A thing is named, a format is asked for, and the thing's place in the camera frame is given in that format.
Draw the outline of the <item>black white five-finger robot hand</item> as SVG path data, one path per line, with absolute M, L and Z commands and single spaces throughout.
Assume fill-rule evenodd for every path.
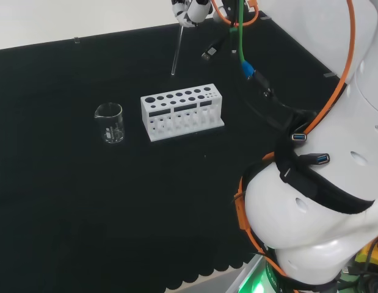
M 171 3 L 174 16 L 183 27 L 197 26 L 212 12 L 210 0 L 172 0 Z

